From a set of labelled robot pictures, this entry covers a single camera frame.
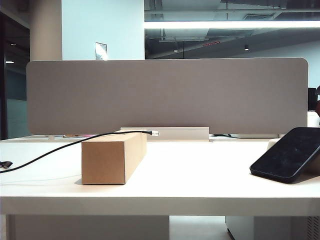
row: fluorescent light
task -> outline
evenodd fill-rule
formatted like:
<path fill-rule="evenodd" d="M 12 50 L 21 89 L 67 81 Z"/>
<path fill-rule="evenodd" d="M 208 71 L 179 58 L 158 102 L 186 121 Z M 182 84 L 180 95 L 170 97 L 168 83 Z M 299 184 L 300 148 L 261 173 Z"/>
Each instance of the fluorescent light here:
<path fill-rule="evenodd" d="M 320 21 L 146 21 L 145 29 L 320 28 Z"/>

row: black phone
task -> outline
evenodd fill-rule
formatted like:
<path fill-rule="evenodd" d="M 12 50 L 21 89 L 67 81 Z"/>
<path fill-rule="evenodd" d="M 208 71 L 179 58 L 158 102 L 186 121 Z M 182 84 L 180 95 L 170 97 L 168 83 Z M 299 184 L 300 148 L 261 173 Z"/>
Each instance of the black phone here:
<path fill-rule="evenodd" d="M 320 154 L 320 128 L 296 127 L 250 166 L 253 175 L 292 183 Z"/>

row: desk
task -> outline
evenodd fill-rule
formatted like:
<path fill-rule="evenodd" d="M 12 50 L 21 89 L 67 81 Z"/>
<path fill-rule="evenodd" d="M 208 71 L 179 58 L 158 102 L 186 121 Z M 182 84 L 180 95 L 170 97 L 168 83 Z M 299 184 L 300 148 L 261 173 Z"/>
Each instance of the desk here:
<path fill-rule="evenodd" d="M 0 142 L 20 165 L 65 142 Z M 249 166 L 267 139 L 149 142 L 125 185 L 81 185 L 81 145 L 0 175 L 3 215 L 319 216 L 320 177 L 284 184 Z"/>

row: gray fabric panel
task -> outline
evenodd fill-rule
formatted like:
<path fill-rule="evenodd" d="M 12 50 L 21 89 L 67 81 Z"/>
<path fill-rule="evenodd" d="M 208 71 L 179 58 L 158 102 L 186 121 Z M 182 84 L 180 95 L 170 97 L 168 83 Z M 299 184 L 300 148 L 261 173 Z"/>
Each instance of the gray fabric panel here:
<path fill-rule="evenodd" d="M 33 61 L 33 134 L 120 127 L 210 127 L 215 134 L 284 134 L 307 125 L 303 58 Z"/>

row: cardboard box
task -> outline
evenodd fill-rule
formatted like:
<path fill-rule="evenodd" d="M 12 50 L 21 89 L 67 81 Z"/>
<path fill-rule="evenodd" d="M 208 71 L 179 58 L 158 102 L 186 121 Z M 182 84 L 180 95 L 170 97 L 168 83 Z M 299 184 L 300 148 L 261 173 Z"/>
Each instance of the cardboard box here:
<path fill-rule="evenodd" d="M 147 136 L 107 135 L 81 144 L 82 184 L 125 184 L 146 155 Z"/>

